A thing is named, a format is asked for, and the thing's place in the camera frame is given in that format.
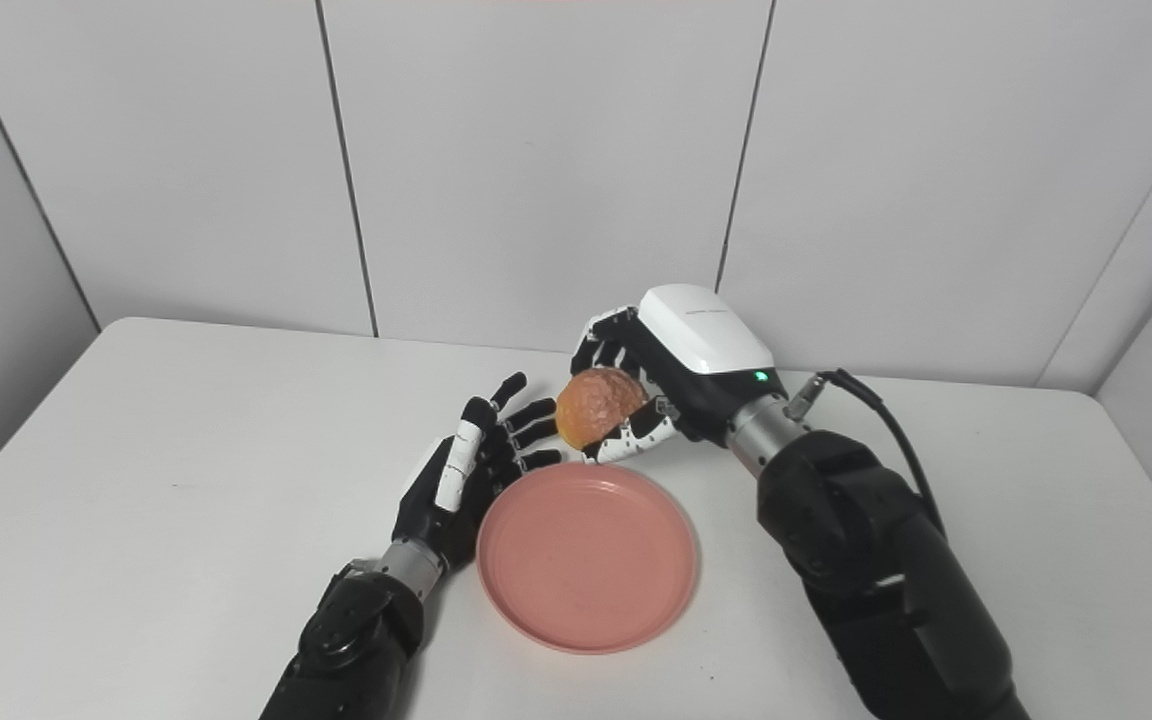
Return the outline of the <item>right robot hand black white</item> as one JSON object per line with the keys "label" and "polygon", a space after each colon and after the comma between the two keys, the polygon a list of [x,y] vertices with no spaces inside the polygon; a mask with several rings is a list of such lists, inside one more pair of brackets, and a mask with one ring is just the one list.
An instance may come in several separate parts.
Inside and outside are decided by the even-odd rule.
{"label": "right robot hand black white", "polygon": [[685,437],[732,450],[759,473],[799,425],[770,348],[736,311],[698,285],[660,285],[635,306],[594,316],[573,354],[571,372],[609,366],[655,393],[582,458],[612,464]]}

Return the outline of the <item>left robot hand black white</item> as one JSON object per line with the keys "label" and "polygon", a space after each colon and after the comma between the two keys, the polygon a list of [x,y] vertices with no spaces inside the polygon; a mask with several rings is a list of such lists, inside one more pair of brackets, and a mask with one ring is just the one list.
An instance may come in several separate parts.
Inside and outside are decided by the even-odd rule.
{"label": "left robot hand black white", "polygon": [[467,401],[454,432],[435,442],[399,502],[393,543],[416,541],[440,569],[457,571],[473,560],[497,498],[530,471],[563,461],[561,450],[547,447],[558,437],[554,397],[508,410],[526,384],[516,372],[492,397]]}

